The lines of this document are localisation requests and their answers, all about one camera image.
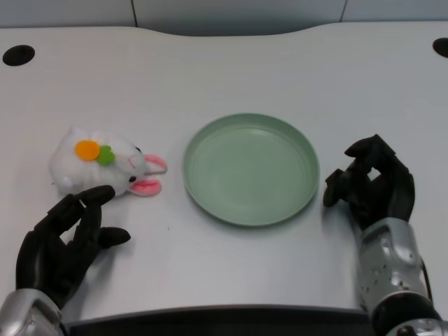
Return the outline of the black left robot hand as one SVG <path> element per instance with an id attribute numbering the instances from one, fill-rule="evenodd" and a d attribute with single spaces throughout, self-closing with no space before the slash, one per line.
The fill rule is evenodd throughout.
<path id="1" fill-rule="evenodd" d="M 79 289 L 99 253 L 130 240 L 128 231 L 102 226 L 102 205 L 115 190 L 101 185 L 59 201 L 20 247 L 15 288 L 47 295 L 60 309 Z"/>

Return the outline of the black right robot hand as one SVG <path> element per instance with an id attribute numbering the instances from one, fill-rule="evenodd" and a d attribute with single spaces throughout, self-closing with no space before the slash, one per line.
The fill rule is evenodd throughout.
<path id="1" fill-rule="evenodd" d="M 415 201 L 414 178 L 395 151 L 376 134 L 357 141 L 344 154 L 354 161 L 325 180 L 323 205 L 345 201 L 362 231 L 385 218 L 409 221 Z"/>

